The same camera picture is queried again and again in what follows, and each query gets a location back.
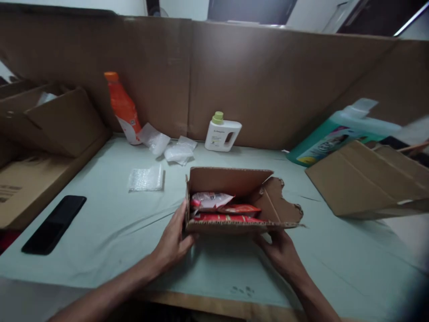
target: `black phone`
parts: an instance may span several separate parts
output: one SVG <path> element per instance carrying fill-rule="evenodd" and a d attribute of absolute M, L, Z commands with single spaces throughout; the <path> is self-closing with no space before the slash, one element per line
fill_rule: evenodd
<path fill-rule="evenodd" d="M 67 195 L 22 247 L 27 254 L 48 255 L 76 217 L 86 197 Z"/>

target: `hand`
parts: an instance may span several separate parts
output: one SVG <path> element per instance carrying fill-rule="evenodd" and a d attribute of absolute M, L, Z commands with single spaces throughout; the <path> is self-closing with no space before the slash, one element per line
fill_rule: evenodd
<path fill-rule="evenodd" d="M 183 200 L 165 228 L 158 245 L 150 255 L 159 264 L 161 272 L 165 272 L 184 258 L 198 238 L 198 235 L 194 234 L 182 240 L 182 224 L 185 219 L 186 205 L 187 201 Z"/>
<path fill-rule="evenodd" d="M 307 272 L 289 235 L 284 230 L 268 234 L 271 236 L 271 244 L 261 235 L 255 235 L 253 241 L 265 252 L 280 275 L 288 282 L 306 277 Z"/>

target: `red snack packet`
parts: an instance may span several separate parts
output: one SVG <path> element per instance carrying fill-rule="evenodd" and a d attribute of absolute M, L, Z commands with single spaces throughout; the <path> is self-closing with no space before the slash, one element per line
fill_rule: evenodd
<path fill-rule="evenodd" d="M 216 192 L 197 192 L 192 195 L 190 205 L 193 210 L 215 211 L 229 203 L 234 196 Z"/>
<path fill-rule="evenodd" d="M 220 207 L 217 211 L 226 214 L 243 214 L 249 217 L 256 217 L 261 212 L 259 208 L 256 208 L 249 204 L 225 205 Z"/>
<path fill-rule="evenodd" d="M 237 222 L 267 222 L 267 220 L 260 220 L 256 218 L 250 218 L 248 216 L 230 216 L 224 214 L 210 214 L 210 213 L 199 213 L 193 218 L 195 221 L 237 221 Z"/>

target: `table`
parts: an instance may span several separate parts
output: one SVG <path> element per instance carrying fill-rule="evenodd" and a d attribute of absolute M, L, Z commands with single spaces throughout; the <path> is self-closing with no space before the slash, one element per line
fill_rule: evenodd
<path fill-rule="evenodd" d="M 161 162 L 162 191 L 128 193 L 131 169 Z M 0 276 L 46 284 L 94 288 L 131 267 L 156 246 L 185 195 L 191 166 L 271 169 L 285 182 L 283 196 L 302 206 L 302 223 L 288 233 L 316 285 L 338 314 L 365 321 L 390 321 L 392 308 L 408 299 L 410 281 L 425 279 L 416 260 L 386 225 L 335 217 L 304 168 L 272 150 L 204 149 L 181 167 L 157 161 L 144 146 L 113 137 L 0 257 Z M 54 251 L 24 254 L 21 247 L 65 195 L 88 198 Z M 261 251 L 243 236 L 202 236 L 175 269 L 139 295 L 181 306 L 243 317 L 247 310 L 292 312 L 299 303 Z M 244 303 L 241 308 L 237 301 Z"/>

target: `orange bottle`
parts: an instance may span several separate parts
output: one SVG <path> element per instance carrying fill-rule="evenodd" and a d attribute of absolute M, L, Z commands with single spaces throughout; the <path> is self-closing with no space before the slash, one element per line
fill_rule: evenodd
<path fill-rule="evenodd" d="M 140 144 L 141 141 L 137 134 L 142 129 L 137 117 L 135 104 L 124 90 L 119 82 L 119 76 L 116 72 L 105 72 L 104 77 L 108 81 L 110 91 L 110 104 L 121 124 L 126 139 L 130 144 Z"/>

